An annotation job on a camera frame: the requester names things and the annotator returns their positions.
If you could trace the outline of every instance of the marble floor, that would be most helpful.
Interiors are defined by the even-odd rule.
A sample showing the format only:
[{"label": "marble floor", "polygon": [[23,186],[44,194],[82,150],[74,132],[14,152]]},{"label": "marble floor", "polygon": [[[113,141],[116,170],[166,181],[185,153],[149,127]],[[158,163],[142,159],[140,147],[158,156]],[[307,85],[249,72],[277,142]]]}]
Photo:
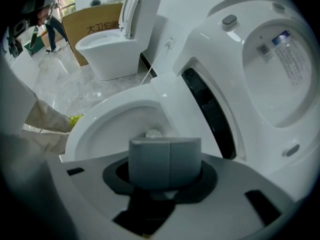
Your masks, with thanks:
[{"label": "marble floor", "polygon": [[[48,55],[43,48],[32,56],[40,68],[33,91],[40,100],[67,116],[85,113],[108,97],[138,86],[148,72],[140,60],[138,74],[100,81],[90,65],[79,66],[64,39],[56,45],[61,47],[56,53]],[[149,74],[144,83],[151,79]],[[24,128],[38,131],[31,126]]]}]

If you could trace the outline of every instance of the toilet lid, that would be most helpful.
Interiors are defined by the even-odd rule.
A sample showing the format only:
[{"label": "toilet lid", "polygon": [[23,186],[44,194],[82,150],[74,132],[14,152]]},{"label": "toilet lid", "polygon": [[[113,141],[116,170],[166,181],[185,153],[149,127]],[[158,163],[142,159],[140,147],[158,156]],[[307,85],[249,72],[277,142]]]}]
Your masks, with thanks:
[{"label": "toilet lid", "polygon": [[125,38],[131,37],[131,22],[139,0],[124,0],[119,17],[119,28]]}]

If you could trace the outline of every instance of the yellow object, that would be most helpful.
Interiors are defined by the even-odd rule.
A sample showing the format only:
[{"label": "yellow object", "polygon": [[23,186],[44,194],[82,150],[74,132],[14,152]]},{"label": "yellow object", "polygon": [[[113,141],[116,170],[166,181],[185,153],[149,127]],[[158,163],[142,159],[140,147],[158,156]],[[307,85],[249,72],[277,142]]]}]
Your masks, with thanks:
[{"label": "yellow object", "polygon": [[83,114],[69,116],[70,131],[75,127],[76,123],[83,117]]},{"label": "yellow object", "polygon": [[48,33],[46,30],[44,30],[41,34],[40,37],[43,37],[46,33]]}]

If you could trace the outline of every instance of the person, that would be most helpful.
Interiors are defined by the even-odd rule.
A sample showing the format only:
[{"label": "person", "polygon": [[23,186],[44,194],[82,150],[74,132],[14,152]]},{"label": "person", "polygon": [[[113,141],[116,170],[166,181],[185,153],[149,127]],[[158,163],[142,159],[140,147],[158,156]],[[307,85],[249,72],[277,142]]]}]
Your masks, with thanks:
[{"label": "person", "polygon": [[66,42],[68,42],[67,36],[65,34],[64,28],[61,24],[61,22],[55,18],[54,16],[51,16],[51,19],[44,23],[46,31],[48,32],[49,37],[49,43],[51,50],[47,50],[49,54],[56,53],[60,50],[60,46],[56,45],[56,32],[54,29],[56,29],[59,34],[65,39]]}]

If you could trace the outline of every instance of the electrical outlet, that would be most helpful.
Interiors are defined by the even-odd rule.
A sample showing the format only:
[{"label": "electrical outlet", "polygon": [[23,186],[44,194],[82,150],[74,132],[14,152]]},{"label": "electrical outlet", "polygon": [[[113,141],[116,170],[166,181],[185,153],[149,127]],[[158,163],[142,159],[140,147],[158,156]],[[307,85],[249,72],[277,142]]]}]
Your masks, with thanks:
[{"label": "electrical outlet", "polygon": [[169,40],[171,41],[169,48],[172,50],[175,47],[177,39],[175,39],[174,37],[170,37]]}]

